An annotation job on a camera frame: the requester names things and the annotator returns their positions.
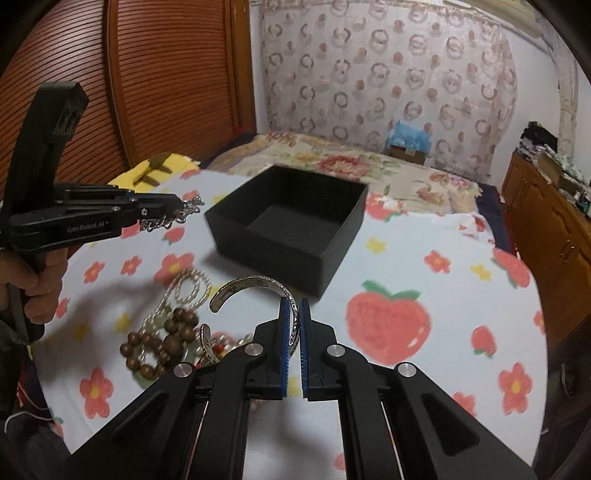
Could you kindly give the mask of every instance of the wooden cabinet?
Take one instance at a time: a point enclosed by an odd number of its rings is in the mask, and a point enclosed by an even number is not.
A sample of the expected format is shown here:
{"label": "wooden cabinet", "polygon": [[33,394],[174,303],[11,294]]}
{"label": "wooden cabinet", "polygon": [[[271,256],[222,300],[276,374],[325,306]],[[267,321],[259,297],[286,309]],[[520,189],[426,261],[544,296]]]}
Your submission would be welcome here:
{"label": "wooden cabinet", "polygon": [[503,184],[509,231],[538,285],[550,347],[591,315],[591,223],[513,155]]}

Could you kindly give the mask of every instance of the red flower print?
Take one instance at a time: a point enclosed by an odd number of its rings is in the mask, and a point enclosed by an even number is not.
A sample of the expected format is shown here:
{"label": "red flower print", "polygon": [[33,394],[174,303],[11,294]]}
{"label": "red flower print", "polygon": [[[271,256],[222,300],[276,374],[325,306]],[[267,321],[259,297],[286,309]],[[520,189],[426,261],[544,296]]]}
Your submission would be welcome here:
{"label": "red flower print", "polygon": [[423,261],[431,267],[433,273],[443,272],[448,274],[450,272],[449,266],[452,263],[448,258],[442,257],[437,250],[431,250],[431,253],[429,253]]}
{"label": "red flower print", "polygon": [[123,263],[123,268],[121,268],[121,275],[133,275],[141,263],[142,259],[137,255],[133,256],[129,260],[125,260]]}
{"label": "red flower print", "polygon": [[373,281],[366,292],[349,300],[346,322],[349,336],[366,356],[395,365],[417,353],[431,332],[431,317],[417,302],[420,293],[407,290],[392,295]]}
{"label": "red flower print", "polygon": [[484,220],[480,217],[474,217],[474,224],[476,225],[476,230],[478,230],[479,232],[483,232],[484,230],[486,230],[486,224],[484,223]]}
{"label": "red flower print", "polygon": [[201,173],[200,168],[191,168],[191,170],[187,170],[187,171],[184,171],[183,173],[181,173],[181,178],[183,180],[187,180],[187,179],[190,179],[191,177],[194,177],[195,175],[199,175],[200,173]]}
{"label": "red flower print", "polygon": [[68,311],[68,304],[70,303],[70,299],[61,299],[57,308],[56,308],[56,317],[59,319],[62,318],[66,312]]}
{"label": "red flower print", "polygon": [[175,228],[171,228],[168,232],[164,234],[163,239],[168,241],[169,245],[172,245],[178,242],[184,235],[184,227],[177,226]]}
{"label": "red flower print", "polygon": [[381,193],[370,193],[365,202],[365,210],[371,218],[389,222],[393,216],[407,215],[404,202],[394,200]]}
{"label": "red flower print", "polygon": [[126,226],[121,229],[121,236],[119,238],[129,238],[130,236],[139,233],[139,222],[132,226]]}
{"label": "red flower print", "polygon": [[105,419],[109,416],[110,408],[107,398],[113,394],[113,382],[105,378],[102,368],[95,368],[90,374],[90,379],[83,378],[80,381],[80,395],[86,401],[84,403],[84,413],[90,419],[98,414]]}
{"label": "red flower print", "polygon": [[104,263],[94,262],[88,270],[84,272],[84,283],[94,283],[99,278],[99,273],[105,267]]}
{"label": "red flower print", "polygon": [[177,257],[175,254],[166,255],[162,260],[160,270],[154,275],[154,280],[168,285],[181,270],[192,267],[194,260],[195,255],[188,253],[180,257]]}
{"label": "red flower print", "polygon": [[499,388],[505,394],[503,396],[503,413],[516,411],[523,413],[527,410],[526,395],[531,392],[531,378],[525,373],[523,365],[513,365],[513,370],[503,370],[499,374]]}
{"label": "red flower print", "polygon": [[544,324],[544,314],[541,310],[538,310],[534,315],[534,325],[539,327],[541,332],[545,335],[546,334],[546,325]]}
{"label": "red flower print", "polygon": [[337,470],[341,470],[342,472],[345,471],[345,456],[344,454],[340,453],[335,458],[335,468]]}
{"label": "red flower print", "polygon": [[507,270],[509,281],[517,288],[526,288],[530,284],[530,271],[519,258],[508,254],[500,248],[493,248],[493,261],[501,268]]}
{"label": "red flower print", "polygon": [[349,180],[359,180],[365,177],[369,170],[369,164],[359,157],[346,157],[345,155],[333,155],[323,158],[316,165],[316,169],[322,173],[328,173],[335,177]]}
{"label": "red flower print", "polygon": [[191,190],[183,195],[183,200],[193,200],[197,195],[199,195],[197,190]]}
{"label": "red flower print", "polygon": [[472,348],[475,355],[485,354],[488,358],[496,353],[495,338],[492,336],[488,327],[482,326],[474,329],[470,337]]}
{"label": "red flower print", "polygon": [[476,397],[474,395],[464,395],[462,392],[456,392],[452,397],[460,406],[470,415],[476,417],[474,408],[476,407]]}

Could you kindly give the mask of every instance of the cardboard box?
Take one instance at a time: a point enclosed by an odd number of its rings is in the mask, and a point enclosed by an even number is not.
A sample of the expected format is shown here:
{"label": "cardboard box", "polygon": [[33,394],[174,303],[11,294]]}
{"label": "cardboard box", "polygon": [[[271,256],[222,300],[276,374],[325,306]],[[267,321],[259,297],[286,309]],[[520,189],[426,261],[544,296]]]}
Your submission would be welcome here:
{"label": "cardboard box", "polygon": [[367,186],[273,166],[211,207],[217,250],[321,297],[363,222]]}
{"label": "cardboard box", "polygon": [[388,155],[392,158],[399,158],[400,160],[409,161],[418,165],[425,165],[425,158],[427,156],[426,153],[419,152],[418,150],[413,155],[409,155],[406,153],[406,148],[402,147],[390,147]]}

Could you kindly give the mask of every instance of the floral quilt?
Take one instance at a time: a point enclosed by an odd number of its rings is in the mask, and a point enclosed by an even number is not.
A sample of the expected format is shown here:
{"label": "floral quilt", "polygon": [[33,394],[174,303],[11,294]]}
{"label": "floral quilt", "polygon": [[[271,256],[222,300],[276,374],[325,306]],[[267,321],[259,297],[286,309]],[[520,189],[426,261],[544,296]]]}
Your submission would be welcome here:
{"label": "floral quilt", "polygon": [[253,177],[273,164],[368,183],[372,201],[389,215],[478,211],[480,187],[473,181],[311,135],[257,135],[249,144],[220,155],[209,170]]}

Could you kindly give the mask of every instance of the strawberry print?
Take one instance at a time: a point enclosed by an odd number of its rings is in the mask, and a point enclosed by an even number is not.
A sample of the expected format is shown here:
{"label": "strawberry print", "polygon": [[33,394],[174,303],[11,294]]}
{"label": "strawberry print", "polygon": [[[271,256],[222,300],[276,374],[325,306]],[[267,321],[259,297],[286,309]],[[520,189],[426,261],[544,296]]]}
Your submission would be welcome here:
{"label": "strawberry print", "polygon": [[474,225],[476,225],[476,230],[479,231],[480,233],[482,233],[484,230],[486,230],[486,223],[480,217],[477,217],[477,216],[474,217]]}
{"label": "strawberry print", "polygon": [[163,240],[166,240],[169,245],[175,244],[178,242],[184,235],[184,227],[177,226],[175,228],[171,228],[168,232],[164,234]]}
{"label": "strawberry print", "polygon": [[197,195],[199,195],[197,190],[191,190],[183,195],[183,200],[193,200]]}
{"label": "strawberry print", "polygon": [[492,249],[493,262],[507,271],[509,282],[515,288],[527,288],[530,284],[530,271],[519,258],[500,248]]}
{"label": "strawberry print", "polygon": [[495,338],[492,336],[488,327],[484,325],[474,329],[472,336],[470,337],[470,342],[475,355],[484,354],[488,358],[492,358],[496,353]]}
{"label": "strawberry print", "polygon": [[121,236],[120,238],[129,238],[130,236],[135,236],[139,233],[139,222],[132,226],[126,226],[121,229]]}
{"label": "strawberry print", "polygon": [[345,471],[345,455],[340,453],[335,458],[335,468],[341,472]]}
{"label": "strawberry print", "polygon": [[407,290],[392,295],[374,282],[351,298],[346,309],[349,336],[368,357],[395,365],[417,353],[431,332],[431,317],[417,301],[420,293]]}
{"label": "strawberry print", "polygon": [[394,200],[385,194],[370,193],[365,202],[365,211],[371,218],[389,222],[392,217],[407,215],[404,202]]}
{"label": "strawberry print", "polygon": [[541,310],[538,310],[534,315],[534,325],[540,329],[544,335],[546,334],[546,325],[544,324],[544,314]]}
{"label": "strawberry print", "polygon": [[187,179],[190,179],[191,177],[194,177],[195,175],[199,175],[200,173],[201,173],[200,168],[191,168],[191,170],[187,170],[187,171],[184,171],[183,173],[181,173],[181,179],[187,180]]}

